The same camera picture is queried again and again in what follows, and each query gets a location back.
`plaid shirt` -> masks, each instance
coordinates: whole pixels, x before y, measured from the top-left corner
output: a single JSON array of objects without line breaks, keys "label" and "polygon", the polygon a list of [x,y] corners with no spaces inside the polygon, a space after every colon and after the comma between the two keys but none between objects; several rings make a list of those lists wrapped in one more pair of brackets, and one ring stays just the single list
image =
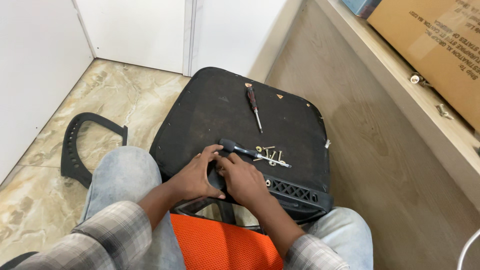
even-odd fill
[{"label": "plaid shirt", "polygon": [[[15,269],[135,269],[152,242],[150,221],[135,203],[114,203],[76,226],[50,250]],[[284,269],[345,270],[348,264],[313,235],[298,238]]]}]

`orange mesh seat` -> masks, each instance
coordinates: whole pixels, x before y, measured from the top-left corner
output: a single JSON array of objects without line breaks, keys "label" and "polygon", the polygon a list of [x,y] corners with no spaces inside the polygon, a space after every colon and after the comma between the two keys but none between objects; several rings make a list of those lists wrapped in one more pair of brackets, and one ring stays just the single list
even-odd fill
[{"label": "orange mesh seat", "polygon": [[187,270],[280,270],[270,238],[234,225],[171,214]]}]

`marble floor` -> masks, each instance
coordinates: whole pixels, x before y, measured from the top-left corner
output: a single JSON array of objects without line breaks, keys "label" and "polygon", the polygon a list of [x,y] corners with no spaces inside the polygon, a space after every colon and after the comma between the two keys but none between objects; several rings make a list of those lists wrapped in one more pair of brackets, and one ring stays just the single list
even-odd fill
[{"label": "marble floor", "polygon": [[[0,185],[0,265],[19,254],[50,248],[77,224],[87,189],[60,176],[63,135],[75,115],[94,112],[126,125],[127,145],[148,151],[189,80],[181,74],[94,60]],[[119,146],[121,137],[98,124],[86,122],[79,130],[78,152],[92,172]],[[218,218],[215,207],[199,214]],[[235,215],[239,225],[258,224],[243,207],[235,206]]]}]

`black screwdriver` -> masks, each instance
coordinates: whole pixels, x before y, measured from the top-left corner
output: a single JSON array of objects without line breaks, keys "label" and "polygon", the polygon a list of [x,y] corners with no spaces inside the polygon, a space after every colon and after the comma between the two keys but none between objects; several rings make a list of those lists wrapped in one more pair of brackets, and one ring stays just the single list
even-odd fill
[{"label": "black screwdriver", "polygon": [[258,107],[257,101],[255,100],[255,91],[251,84],[245,84],[245,86],[247,87],[247,95],[250,101],[250,105],[252,106],[252,110],[255,113],[255,116],[257,117],[258,128],[260,129],[260,133],[263,133],[262,125],[260,124],[260,118],[258,118]]},{"label": "black screwdriver", "polygon": [[245,149],[243,146],[235,143],[234,141],[228,140],[228,139],[220,139],[218,141],[218,144],[223,146],[223,150],[229,153],[235,152],[235,153],[243,153],[247,154],[253,158],[262,158],[264,160],[272,161],[275,163],[278,163],[279,165],[282,165],[287,168],[291,168],[292,165],[288,165],[282,162],[279,162],[277,160],[269,159],[268,157],[264,157],[261,154],[259,154],[257,151],[250,150],[250,149]]}]

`person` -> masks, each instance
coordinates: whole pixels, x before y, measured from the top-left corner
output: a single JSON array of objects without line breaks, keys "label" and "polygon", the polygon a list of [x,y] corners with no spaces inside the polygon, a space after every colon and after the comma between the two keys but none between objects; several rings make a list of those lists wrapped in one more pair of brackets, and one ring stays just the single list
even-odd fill
[{"label": "person", "polygon": [[356,212],[335,207],[304,232],[270,195],[262,173],[237,154],[206,147],[169,181],[144,150],[124,146],[106,154],[93,173],[81,222],[22,269],[185,269],[169,209],[182,199],[225,198],[206,168],[217,161],[227,191],[264,226],[284,269],[372,270],[370,229]]}]

